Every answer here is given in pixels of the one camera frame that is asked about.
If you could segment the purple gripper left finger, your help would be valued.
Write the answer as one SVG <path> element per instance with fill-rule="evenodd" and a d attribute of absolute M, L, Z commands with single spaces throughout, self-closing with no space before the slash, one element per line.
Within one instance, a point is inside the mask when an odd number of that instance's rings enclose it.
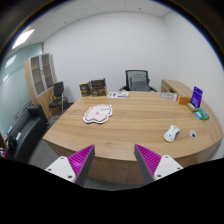
<path fill-rule="evenodd" d="M 83 186 L 94 156 L 95 146 L 90 145 L 69 157 L 60 156 L 46 168 L 46 171 Z"/>

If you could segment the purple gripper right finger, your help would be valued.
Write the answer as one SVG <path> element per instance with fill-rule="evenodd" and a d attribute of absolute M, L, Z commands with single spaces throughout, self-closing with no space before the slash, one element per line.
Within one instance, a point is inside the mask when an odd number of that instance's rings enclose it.
<path fill-rule="evenodd" d="M 134 146 L 134 155 L 145 184 L 152 183 L 182 169 L 182 166 L 169 155 L 160 156 L 138 144 Z"/>

